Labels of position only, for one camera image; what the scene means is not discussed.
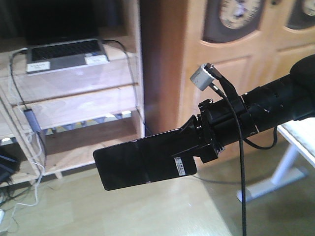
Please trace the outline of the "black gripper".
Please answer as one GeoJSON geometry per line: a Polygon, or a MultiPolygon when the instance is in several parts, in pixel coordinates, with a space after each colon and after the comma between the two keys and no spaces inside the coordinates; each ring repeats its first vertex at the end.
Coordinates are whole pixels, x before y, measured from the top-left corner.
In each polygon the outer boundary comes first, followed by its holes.
{"type": "Polygon", "coordinates": [[[181,127],[184,147],[199,146],[203,141],[200,153],[196,154],[203,163],[217,159],[226,145],[239,141],[239,130],[243,138],[258,133],[257,102],[251,98],[237,98],[231,105],[224,99],[217,102],[206,99],[198,104],[198,119],[192,115],[181,127]]]}

